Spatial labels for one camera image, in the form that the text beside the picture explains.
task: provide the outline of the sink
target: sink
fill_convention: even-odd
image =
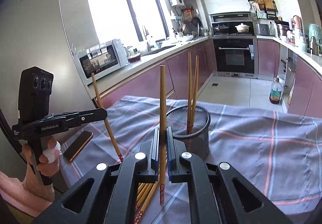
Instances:
[[[152,50],[150,52],[148,52],[147,54],[144,54],[143,56],[147,56],[147,55],[151,55],[151,54],[156,54],[159,53],[160,51],[166,50],[166,49],[170,49],[172,47],[175,47],[176,45],[169,45],[169,46],[165,46],[165,47],[161,47],[155,50]]]

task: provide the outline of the oven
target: oven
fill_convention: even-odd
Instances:
[[[254,36],[214,39],[218,76],[257,78],[257,40]]]
[[[127,53],[119,39],[95,45],[73,56],[78,73],[85,85],[128,64]]]

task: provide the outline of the microwave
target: microwave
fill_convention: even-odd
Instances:
[[[128,64],[128,54],[120,39],[83,50],[74,57],[78,73],[85,85],[92,83],[91,73],[98,80]]]

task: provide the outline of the window frame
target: window frame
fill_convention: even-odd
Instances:
[[[136,19],[136,14],[135,14],[132,2],[131,2],[131,0],[126,0],[126,1],[128,3],[128,8],[130,10],[130,14],[131,14],[132,21],[133,21],[133,24],[134,24],[134,27],[135,27],[137,38],[138,38],[139,41],[143,41],[143,36],[142,36],[141,30],[140,30],[138,21]],[[166,24],[166,20],[165,20],[164,14],[163,14],[163,10],[162,10],[160,0],[155,0],[155,2],[157,4],[157,8],[158,8],[158,11],[159,11],[159,14],[160,14],[161,22],[162,22],[164,33],[165,33],[165,37],[167,38],[167,37],[169,37],[169,29],[168,29],[168,26]]]

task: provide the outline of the smartphone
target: smartphone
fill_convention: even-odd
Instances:
[[[92,137],[92,132],[83,131],[63,153],[65,159],[67,159],[68,162],[72,162],[76,155],[81,152],[81,150],[85,147],[85,145],[90,141]]]

